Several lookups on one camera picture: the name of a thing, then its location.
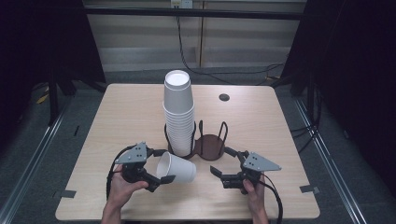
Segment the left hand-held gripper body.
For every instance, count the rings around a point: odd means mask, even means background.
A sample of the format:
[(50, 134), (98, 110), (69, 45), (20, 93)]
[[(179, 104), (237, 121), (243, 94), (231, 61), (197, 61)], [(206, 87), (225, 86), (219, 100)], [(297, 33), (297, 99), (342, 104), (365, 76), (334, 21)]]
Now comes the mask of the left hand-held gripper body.
[(123, 179), (129, 183), (146, 181), (148, 183), (146, 190), (154, 192), (161, 185), (161, 181), (145, 169), (147, 159), (153, 156), (154, 150), (149, 148), (145, 142), (123, 149), (114, 160), (115, 164), (122, 166), (121, 176)]

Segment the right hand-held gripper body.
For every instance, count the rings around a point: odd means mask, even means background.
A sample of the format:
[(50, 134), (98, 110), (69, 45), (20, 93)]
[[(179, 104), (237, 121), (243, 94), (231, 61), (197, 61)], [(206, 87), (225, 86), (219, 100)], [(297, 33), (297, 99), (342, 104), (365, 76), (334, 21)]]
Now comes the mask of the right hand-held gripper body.
[(256, 185), (260, 182), (261, 176), (264, 172), (281, 170), (281, 167), (278, 164), (264, 158), (263, 156), (255, 152), (248, 153), (249, 156), (246, 161), (244, 163), (240, 162), (240, 172), (234, 175), (222, 174), (220, 182), (225, 189), (240, 189), (243, 194), (247, 194), (243, 185), (243, 181), (245, 179), (250, 180), (253, 185)]

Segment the single white paper cup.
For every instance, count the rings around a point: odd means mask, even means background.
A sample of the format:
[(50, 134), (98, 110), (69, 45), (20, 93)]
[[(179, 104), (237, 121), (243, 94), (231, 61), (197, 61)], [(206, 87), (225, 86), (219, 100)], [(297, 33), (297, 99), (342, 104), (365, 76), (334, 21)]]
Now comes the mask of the single white paper cup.
[(196, 177), (196, 166), (191, 161), (184, 160), (169, 152), (161, 155), (156, 169), (156, 176), (174, 175), (177, 183), (190, 183)]

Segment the black wire double cup holder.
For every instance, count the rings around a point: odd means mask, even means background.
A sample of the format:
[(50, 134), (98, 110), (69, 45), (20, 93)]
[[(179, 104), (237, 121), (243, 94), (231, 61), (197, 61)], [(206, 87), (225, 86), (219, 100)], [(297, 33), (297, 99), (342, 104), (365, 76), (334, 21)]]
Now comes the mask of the black wire double cup holder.
[(171, 134), (167, 125), (163, 128), (168, 144), (168, 151), (185, 160), (197, 155), (205, 161), (216, 161), (222, 157), (225, 150), (225, 141), (228, 135), (228, 125), (223, 121), (218, 134), (204, 134), (204, 122), (194, 123), (193, 131), (190, 134), (188, 147), (177, 149), (171, 141)]

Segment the stack of white paper cups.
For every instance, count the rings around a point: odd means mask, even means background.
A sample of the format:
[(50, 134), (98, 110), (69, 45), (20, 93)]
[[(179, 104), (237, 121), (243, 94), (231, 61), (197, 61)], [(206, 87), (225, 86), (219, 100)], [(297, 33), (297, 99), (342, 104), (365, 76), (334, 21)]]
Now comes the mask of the stack of white paper cups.
[(195, 123), (191, 79), (187, 72), (173, 70), (166, 74), (163, 109), (165, 134), (171, 150), (179, 157), (190, 155)]

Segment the person's right hand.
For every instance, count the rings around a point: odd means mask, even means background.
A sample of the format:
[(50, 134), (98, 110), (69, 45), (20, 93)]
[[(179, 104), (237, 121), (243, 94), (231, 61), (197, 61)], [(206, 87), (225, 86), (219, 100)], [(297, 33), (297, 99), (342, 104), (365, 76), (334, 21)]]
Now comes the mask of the person's right hand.
[(250, 180), (243, 181), (245, 190), (247, 191), (247, 206), (252, 214), (264, 212), (264, 186), (262, 184), (253, 185)]

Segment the person's left hand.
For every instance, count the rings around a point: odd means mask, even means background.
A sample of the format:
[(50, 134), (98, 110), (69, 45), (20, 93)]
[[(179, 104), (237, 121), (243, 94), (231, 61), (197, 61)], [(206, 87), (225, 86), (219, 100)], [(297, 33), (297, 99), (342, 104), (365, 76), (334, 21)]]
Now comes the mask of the person's left hand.
[(145, 189), (149, 185), (146, 181), (129, 183), (123, 179), (121, 174), (122, 166), (118, 165), (111, 178), (110, 192), (106, 202), (106, 208), (111, 210), (121, 210), (135, 191)]

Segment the black stand leg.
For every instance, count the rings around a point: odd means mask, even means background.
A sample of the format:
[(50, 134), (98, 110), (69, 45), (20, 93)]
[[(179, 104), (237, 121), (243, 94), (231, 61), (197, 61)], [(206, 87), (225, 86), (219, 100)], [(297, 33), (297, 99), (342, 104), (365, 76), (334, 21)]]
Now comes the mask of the black stand leg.
[(59, 116), (58, 92), (56, 77), (49, 72), (49, 126), (52, 126)]

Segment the yellow floor object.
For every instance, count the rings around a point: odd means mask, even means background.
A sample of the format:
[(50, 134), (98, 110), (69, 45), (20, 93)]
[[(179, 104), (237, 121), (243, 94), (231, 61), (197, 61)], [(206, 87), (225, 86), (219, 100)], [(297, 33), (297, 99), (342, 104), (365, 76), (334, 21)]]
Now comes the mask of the yellow floor object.
[(50, 96), (50, 89), (49, 89), (49, 88), (46, 88), (46, 89), (43, 91), (43, 93), (39, 96), (39, 98), (36, 100), (36, 103), (37, 103), (38, 105), (44, 103), (44, 102), (47, 100), (47, 98), (48, 98), (49, 96)]

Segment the dark curtain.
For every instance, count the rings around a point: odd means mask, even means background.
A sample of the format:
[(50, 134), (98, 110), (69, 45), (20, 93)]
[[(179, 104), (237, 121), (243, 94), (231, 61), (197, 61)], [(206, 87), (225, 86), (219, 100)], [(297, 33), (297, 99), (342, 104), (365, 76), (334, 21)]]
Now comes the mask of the dark curtain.
[(106, 82), (83, 0), (0, 0), (0, 153), (39, 83)]
[(318, 86), (396, 198), (396, 0), (306, 0), (282, 76)]

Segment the black horizontal bar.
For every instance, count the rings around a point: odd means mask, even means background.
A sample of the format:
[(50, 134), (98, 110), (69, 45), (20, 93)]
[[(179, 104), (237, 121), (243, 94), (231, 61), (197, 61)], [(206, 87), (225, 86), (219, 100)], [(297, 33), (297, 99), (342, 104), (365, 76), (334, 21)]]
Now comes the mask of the black horizontal bar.
[(299, 21), (304, 13), (147, 7), (84, 7), (87, 14)]

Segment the metal floor rail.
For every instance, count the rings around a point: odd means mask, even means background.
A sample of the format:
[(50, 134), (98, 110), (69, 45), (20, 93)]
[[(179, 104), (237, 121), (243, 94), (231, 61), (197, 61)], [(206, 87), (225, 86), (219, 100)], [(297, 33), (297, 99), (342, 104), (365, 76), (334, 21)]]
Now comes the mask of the metal floor rail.
[(318, 154), (321, 157), (353, 224), (368, 224), (363, 212), (361, 211), (361, 207), (340, 173), (335, 160), (332, 158), (332, 154), (327, 148), (327, 145), (321, 137), (318, 129), (314, 126), (314, 122), (308, 117), (308, 110), (304, 105), (304, 102), (301, 99), (297, 99), (294, 103), (304, 122), (305, 128), (310, 134), (310, 140), (314, 143), (315, 148), (318, 151)]
[(46, 128), (41, 135), (40, 142), (36, 145), (32, 145), (35, 151), (31, 155), (29, 161), (21, 158), (11, 161), (12, 164), (22, 167), (23, 172), (18, 177), (18, 181), (0, 209), (0, 224), (10, 224), (14, 218), (40, 163), (43, 161), (54, 136), (62, 124), (64, 113), (70, 106), (72, 99), (72, 96), (66, 96), (61, 109), (55, 114), (50, 114), (49, 122), (46, 123)]

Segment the white wall socket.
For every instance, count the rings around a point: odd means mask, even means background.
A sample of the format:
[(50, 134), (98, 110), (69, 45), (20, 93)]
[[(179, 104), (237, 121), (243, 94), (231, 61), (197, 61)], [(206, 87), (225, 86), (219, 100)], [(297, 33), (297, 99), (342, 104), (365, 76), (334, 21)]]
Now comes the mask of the white wall socket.
[(193, 9), (192, 0), (170, 0), (171, 8)]

